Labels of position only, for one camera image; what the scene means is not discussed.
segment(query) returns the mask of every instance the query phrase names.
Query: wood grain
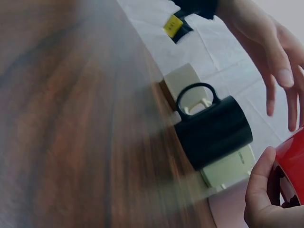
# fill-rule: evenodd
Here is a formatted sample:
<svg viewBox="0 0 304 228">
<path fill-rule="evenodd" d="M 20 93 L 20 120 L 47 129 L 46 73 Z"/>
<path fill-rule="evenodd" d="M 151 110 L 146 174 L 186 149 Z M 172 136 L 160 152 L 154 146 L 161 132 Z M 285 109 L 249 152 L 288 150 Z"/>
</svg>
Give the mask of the wood grain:
<svg viewBox="0 0 304 228">
<path fill-rule="evenodd" d="M 0 227 L 214 227 L 118 3 L 0 5 Z"/>
</svg>

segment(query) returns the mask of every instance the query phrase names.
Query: hand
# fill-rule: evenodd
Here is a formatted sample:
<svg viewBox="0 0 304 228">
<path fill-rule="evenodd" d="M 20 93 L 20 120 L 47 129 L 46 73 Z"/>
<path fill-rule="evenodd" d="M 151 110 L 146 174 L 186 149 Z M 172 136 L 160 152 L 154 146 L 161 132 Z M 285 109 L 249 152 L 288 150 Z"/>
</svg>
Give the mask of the hand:
<svg viewBox="0 0 304 228">
<path fill-rule="evenodd" d="M 266 85 L 267 114 L 273 115 L 276 83 L 284 88 L 288 103 L 288 129 L 304 124 L 304 48 L 284 26 L 263 12 L 251 0 L 219 0 L 217 15 L 225 22 L 249 54 Z"/>
<path fill-rule="evenodd" d="M 280 207 L 279 177 L 273 171 L 276 151 L 268 147 L 254 166 L 246 191 L 244 219 L 250 228 L 304 226 L 304 206 Z"/>
</svg>

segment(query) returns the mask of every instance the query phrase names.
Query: red mug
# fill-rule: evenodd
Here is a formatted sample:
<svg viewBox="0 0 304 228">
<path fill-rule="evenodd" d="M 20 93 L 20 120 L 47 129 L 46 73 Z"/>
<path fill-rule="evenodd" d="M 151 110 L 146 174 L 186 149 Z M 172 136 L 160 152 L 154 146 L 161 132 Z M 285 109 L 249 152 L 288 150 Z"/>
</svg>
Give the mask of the red mug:
<svg viewBox="0 0 304 228">
<path fill-rule="evenodd" d="M 304 205 L 304 127 L 276 148 L 274 169 L 285 202 Z"/>
</svg>

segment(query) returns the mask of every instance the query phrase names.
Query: yellow label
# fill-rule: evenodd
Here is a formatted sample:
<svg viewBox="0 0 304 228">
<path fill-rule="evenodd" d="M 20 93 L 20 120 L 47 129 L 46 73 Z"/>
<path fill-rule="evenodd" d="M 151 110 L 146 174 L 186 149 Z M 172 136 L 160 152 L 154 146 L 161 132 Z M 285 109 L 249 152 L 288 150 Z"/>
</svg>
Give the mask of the yellow label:
<svg viewBox="0 0 304 228">
<path fill-rule="evenodd" d="M 172 15 L 163 27 L 163 29 L 170 38 L 173 38 L 182 25 L 183 22 L 175 15 Z"/>
</svg>

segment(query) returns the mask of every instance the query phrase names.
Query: black object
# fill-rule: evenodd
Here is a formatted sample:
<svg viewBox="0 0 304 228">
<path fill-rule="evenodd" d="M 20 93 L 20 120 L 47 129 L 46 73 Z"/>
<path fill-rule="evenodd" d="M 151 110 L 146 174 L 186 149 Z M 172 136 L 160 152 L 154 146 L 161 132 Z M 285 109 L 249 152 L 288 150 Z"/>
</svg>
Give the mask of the black object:
<svg viewBox="0 0 304 228">
<path fill-rule="evenodd" d="M 195 115 L 188 115 L 180 106 L 182 96 L 199 86 L 211 90 L 212 105 Z M 231 154 L 253 140 L 249 123 L 237 101 L 232 96 L 220 100 L 209 84 L 187 86 L 179 94 L 176 105 L 181 122 L 174 126 L 175 131 L 195 170 Z"/>
<path fill-rule="evenodd" d="M 193 29 L 189 26 L 189 24 L 185 21 L 185 17 L 188 16 L 185 12 L 179 10 L 174 14 L 178 19 L 180 19 L 183 23 L 183 25 L 180 27 L 180 29 L 176 32 L 173 38 L 173 42 L 176 44 L 183 36 L 185 36 L 187 33 L 193 31 Z"/>
<path fill-rule="evenodd" d="M 218 0 L 172 0 L 185 14 L 197 14 L 206 19 L 213 19 Z"/>
</svg>

